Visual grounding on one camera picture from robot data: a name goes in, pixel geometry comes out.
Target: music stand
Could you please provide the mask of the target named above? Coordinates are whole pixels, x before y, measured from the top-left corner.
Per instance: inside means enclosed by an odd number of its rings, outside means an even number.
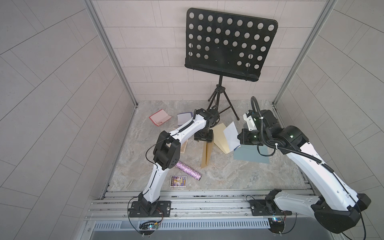
[[[275,20],[197,8],[187,11],[185,67],[219,75],[219,83],[208,99],[208,109],[220,94],[228,100],[222,86],[223,76],[256,82],[278,24]]]

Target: marble floor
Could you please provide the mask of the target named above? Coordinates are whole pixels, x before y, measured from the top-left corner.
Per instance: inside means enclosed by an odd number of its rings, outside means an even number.
[[[241,132],[245,123],[242,115],[251,109],[250,100],[236,100],[232,101],[232,104],[240,117],[240,121],[236,120],[235,115],[229,109],[220,115],[220,123],[223,122],[228,126],[234,121],[238,132]],[[271,103],[266,100],[259,101],[259,105],[260,109],[272,109]],[[219,110],[227,106],[227,101],[221,101]],[[171,131],[178,127],[178,113],[193,112],[194,109],[206,107],[208,107],[207,101],[141,101],[133,117],[108,190],[142,191],[152,171],[152,164],[145,159],[147,149],[156,142],[160,132]],[[164,109],[172,118],[158,127],[148,117],[161,109]],[[280,152],[269,157],[269,164],[264,164],[234,160],[233,152],[224,154],[214,145],[209,165],[201,169],[202,150],[203,142],[194,141],[191,137],[188,140],[185,153],[180,155],[182,162],[202,174],[200,181],[187,176],[186,187],[170,187],[171,175],[186,175],[174,167],[169,171],[162,190],[305,188],[299,168]],[[153,149],[148,152],[148,159],[150,160],[153,159],[152,151]]]

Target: purple glitter tube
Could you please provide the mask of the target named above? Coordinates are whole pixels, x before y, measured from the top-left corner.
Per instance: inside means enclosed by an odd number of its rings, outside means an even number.
[[[185,163],[178,161],[176,164],[176,167],[179,168],[181,171],[187,173],[191,177],[193,177],[196,180],[200,180],[201,174],[192,168],[188,167]]]

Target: white paper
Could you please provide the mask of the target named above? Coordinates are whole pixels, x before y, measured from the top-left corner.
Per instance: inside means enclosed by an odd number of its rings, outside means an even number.
[[[227,139],[230,152],[240,146],[240,140],[237,139],[238,132],[234,122],[232,122],[226,129],[224,129],[224,135]]]

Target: colorful card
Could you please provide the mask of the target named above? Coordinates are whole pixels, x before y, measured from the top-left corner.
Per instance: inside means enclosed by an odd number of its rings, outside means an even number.
[[[186,187],[187,186],[187,176],[171,176],[170,177],[170,186],[171,187]]]

